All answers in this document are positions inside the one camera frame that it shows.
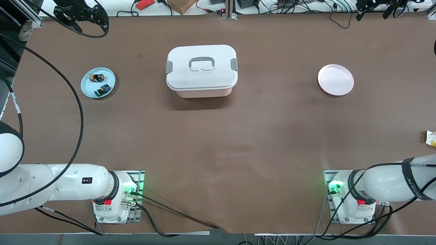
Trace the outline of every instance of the black strap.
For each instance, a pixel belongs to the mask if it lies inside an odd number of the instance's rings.
[[[365,200],[365,204],[366,204],[366,205],[371,205],[371,204],[373,204],[373,203],[375,202],[375,200],[372,199],[372,198],[366,198],[366,197],[362,196],[362,195],[361,195],[361,194],[356,190],[356,188],[355,188],[355,186],[357,185],[357,183],[354,184],[354,177],[355,177],[356,174],[357,174],[359,171],[361,171],[361,170],[363,170],[363,169],[353,170],[353,171],[351,172],[351,174],[348,176],[348,188],[350,189],[350,194],[351,194],[351,195],[352,195],[356,200],[358,200],[358,199],[362,199],[362,200]]]
[[[119,188],[118,176],[113,171],[109,171],[109,173],[113,176],[113,181],[114,181],[113,189],[112,189],[112,191],[109,193],[109,195],[107,197],[102,198],[102,199],[95,199],[94,203],[97,204],[97,205],[103,205],[104,201],[112,200],[116,196],[116,193],[118,192],[118,188]]]
[[[410,167],[410,162],[413,159],[414,157],[404,159],[403,162],[401,163],[404,179],[406,180],[407,185],[409,186],[410,190],[412,191],[412,193],[415,195],[416,198],[424,201],[433,200],[421,192],[421,189],[419,188],[418,184],[415,181],[415,178],[413,177],[412,168]]]

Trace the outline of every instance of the white background surface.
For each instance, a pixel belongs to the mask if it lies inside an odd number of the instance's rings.
[[[94,0],[85,0],[85,1],[88,4],[88,6],[92,7],[95,5]],[[98,0],[98,1],[105,8],[106,12],[108,13],[108,15],[110,17],[116,16],[117,11],[119,11],[119,10],[130,11],[130,6],[132,6],[132,3],[133,3],[133,0]],[[270,7],[271,4],[273,4],[273,3],[277,3],[277,0],[262,0],[262,1],[267,7]],[[318,10],[318,11],[323,11],[323,12],[327,12],[327,13],[331,12],[331,9],[325,3],[317,2],[314,0],[305,0],[305,1],[306,1],[307,5],[309,6],[309,8],[312,10]],[[327,1],[327,2],[330,6],[333,5],[333,3],[331,1]],[[356,11],[356,0],[347,0],[347,2],[350,4],[350,6],[353,8],[353,10]],[[408,3],[409,12],[413,12],[414,8],[419,8],[419,11],[425,11],[431,5],[432,5],[431,0],[425,0],[425,2],[423,2],[423,3],[414,3],[414,2]],[[224,8],[224,3],[211,5],[210,0],[199,0],[198,6],[205,8],[205,9],[210,9],[210,10],[215,11],[215,10]],[[53,2],[53,0],[44,0],[44,3],[42,4],[42,9],[46,10],[50,14],[53,14],[54,7],[55,7],[55,3]],[[259,8],[260,8],[260,13],[264,13],[264,12],[269,11],[261,3],[259,3]],[[386,9],[385,5],[375,8],[375,10],[385,10],[385,9]],[[133,10],[137,11],[140,16],[170,15],[169,8],[166,5],[164,5],[163,3],[157,3],[157,2],[151,6],[148,6],[147,8],[145,8],[143,10],[139,10],[134,6]],[[239,7],[238,2],[236,2],[236,11],[241,13],[241,14],[257,14],[258,13],[257,9],[254,6],[248,7],[245,9],[241,9]],[[302,6],[296,6],[296,8],[295,8],[295,13],[305,12],[305,11],[307,11],[307,9],[305,9]],[[190,9],[188,9],[188,11],[184,15],[200,15],[200,14],[207,14],[207,12],[197,8],[194,4]],[[173,11],[173,15],[180,15],[180,14],[177,13],[176,11]],[[122,17],[122,16],[130,16],[131,17],[131,14],[120,13],[119,16],[120,17]]]

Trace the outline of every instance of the shoe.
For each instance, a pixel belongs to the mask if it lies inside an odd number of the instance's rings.
[[[32,33],[32,21],[26,20],[26,22],[21,26],[20,33],[18,34],[18,40],[20,42],[27,42]]]

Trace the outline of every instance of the white lidded container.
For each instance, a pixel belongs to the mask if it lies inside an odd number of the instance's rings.
[[[227,96],[238,81],[236,52],[228,45],[177,47],[166,73],[168,87],[182,98]]]

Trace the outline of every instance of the red object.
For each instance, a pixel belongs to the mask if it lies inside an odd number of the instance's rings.
[[[150,6],[153,3],[154,3],[154,0],[141,0],[140,2],[138,2],[136,4],[136,7],[139,10],[143,10],[143,9],[145,9],[146,7]]]
[[[110,205],[111,203],[112,203],[112,200],[110,200],[110,199],[103,201],[104,205]]]
[[[363,199],[357,199],[357,205],[365,205],[366,201]]]

